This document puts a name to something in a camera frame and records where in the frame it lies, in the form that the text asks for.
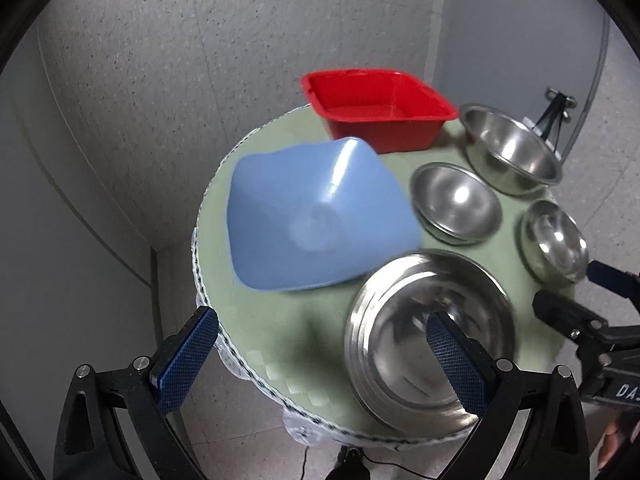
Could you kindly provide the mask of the right hand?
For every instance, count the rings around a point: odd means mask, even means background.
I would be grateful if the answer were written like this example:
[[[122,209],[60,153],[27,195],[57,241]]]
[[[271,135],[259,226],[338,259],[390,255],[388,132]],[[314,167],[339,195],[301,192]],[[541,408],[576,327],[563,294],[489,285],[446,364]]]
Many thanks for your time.
[[[598,452],[598,469],[602,470],[612,460],[622,442],[620,421],[611,422],[604,430],[602,445]]]

